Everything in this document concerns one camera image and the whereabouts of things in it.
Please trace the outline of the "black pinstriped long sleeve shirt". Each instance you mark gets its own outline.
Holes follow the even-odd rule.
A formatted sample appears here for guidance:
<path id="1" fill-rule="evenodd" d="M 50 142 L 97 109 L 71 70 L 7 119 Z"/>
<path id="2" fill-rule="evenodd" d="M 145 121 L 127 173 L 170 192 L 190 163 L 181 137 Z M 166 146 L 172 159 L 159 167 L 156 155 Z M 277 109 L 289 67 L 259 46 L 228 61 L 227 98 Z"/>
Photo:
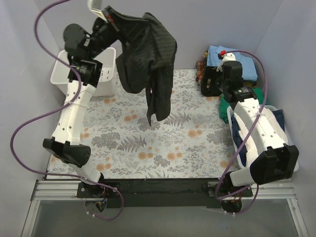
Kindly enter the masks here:
<path id="1" fill-rule="evenodd" d="M 105 9 L 123 33 L 122 54 L 116 59 L 123 89 L 132 94 L 146 91 L 147 119 L 162 121 L 170 115 L 177 41 L 151 13 L 142 17 Z"/>

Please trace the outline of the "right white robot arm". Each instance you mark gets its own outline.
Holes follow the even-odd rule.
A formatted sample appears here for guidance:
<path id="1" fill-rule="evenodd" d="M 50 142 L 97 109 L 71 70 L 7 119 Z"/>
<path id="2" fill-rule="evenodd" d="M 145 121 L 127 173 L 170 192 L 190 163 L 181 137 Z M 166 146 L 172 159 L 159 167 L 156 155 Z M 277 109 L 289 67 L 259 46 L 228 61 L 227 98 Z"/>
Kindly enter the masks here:
<path id="1" fill-rule="evenodd" d="M 266 101 L 259 103 L 253 89 L 244 86 L 242 64 L 234 53 L 233 50 L 219 53 L 221 62 L 217 71 L 222 75 L 216 79 L 216 84 L 248 129 L 241 146 L 252 138 L 258 156 L 242 169 L 232 172 L 225 169 L 215 186 L 214 195 L 218 200 L 235 196 L 254 184 L 260 186 L 291 178 L 299 156 L 298 148 L 288 145 L 264 115 Z"/>

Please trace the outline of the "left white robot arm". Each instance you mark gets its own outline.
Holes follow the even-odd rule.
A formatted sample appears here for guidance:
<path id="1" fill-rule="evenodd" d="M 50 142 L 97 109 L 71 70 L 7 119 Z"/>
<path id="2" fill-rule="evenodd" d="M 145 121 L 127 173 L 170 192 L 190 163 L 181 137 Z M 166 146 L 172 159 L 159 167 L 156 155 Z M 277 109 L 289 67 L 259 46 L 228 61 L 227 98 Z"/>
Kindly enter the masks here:
<path id="1" fill-rule="evenodd" d="M 111 46 L 117 36 L 112 18 L 101 9 L 100 0 L 89 0 L 88 9 L 97 16 L 92 33 L 78 24 L 64 29 L 64 50 L 56 57 L 52 77 L 66 82 L 65 102 L 57 126 L 43 147 L 72 168 L 74 177 L 88 185 L 93 197 L 101 197 L 105 185 L 103 176 L 90 160 L 91 148 L 82 145 L 80 134 L 88 104 L 98 86 L 112 83 L 116 67 L 116 50 Z"/>

